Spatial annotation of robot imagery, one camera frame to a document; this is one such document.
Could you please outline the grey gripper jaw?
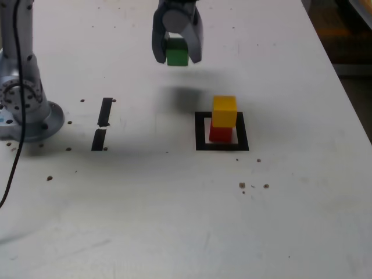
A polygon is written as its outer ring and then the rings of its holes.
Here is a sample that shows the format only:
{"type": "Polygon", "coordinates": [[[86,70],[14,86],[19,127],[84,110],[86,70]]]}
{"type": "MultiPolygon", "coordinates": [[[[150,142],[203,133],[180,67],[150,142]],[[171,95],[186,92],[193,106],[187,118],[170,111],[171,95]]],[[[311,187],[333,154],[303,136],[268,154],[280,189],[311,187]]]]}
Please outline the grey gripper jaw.
{"type": "Polygon", "coordinates": [[[158,63],[166,62],[166,28],[163,24],[163,15],[167,11],[165,1],[159,1],[158,8],[153,14],[152,51],[158,63]]]}
{"type": "Polygon", "coordinates": [[[196,5],[165,5],[162,17],[166,31],[180,35],[187,44],[193,63],[202,60],[203,24],[196,5]]]}

